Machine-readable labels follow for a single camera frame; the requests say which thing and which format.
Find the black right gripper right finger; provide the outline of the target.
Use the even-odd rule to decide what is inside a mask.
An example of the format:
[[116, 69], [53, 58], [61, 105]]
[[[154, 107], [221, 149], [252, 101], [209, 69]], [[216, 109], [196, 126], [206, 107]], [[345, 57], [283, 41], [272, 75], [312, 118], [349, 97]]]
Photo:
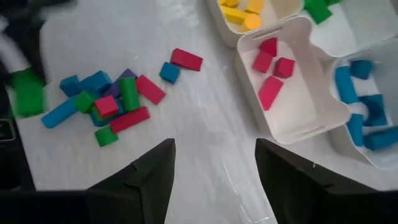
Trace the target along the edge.
[[255, 159], [278, 223], [397, 224], [397, 191], [378, 191], [266, 139]]

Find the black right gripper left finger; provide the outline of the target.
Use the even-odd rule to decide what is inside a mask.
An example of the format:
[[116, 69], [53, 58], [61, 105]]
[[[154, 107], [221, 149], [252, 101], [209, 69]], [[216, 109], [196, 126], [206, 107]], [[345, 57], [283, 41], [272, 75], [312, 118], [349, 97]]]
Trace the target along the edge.
[[85, 190], [1, 192], [1, 223], [164, 223], [175, 156], [165, 139]]

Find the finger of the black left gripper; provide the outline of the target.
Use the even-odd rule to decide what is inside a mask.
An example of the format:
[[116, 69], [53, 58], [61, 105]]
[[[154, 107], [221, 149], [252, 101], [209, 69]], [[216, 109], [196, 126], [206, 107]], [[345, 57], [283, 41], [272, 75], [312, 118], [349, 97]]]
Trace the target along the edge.
[[46, 73], [42, 61], [40, 47], [40, 30], [44, 25], [42, 19], [35, 19], [22, 27], [22, 53], [29, 62], [35, 76], [43, 83], [47, 83]]
[[2, 60], [0, 61], [0, 76], [1, 76], [1, 93], [5, 93], [7, 87], [14, 90], [14, 87], [12, 86], [12, 75], [8, 71]]

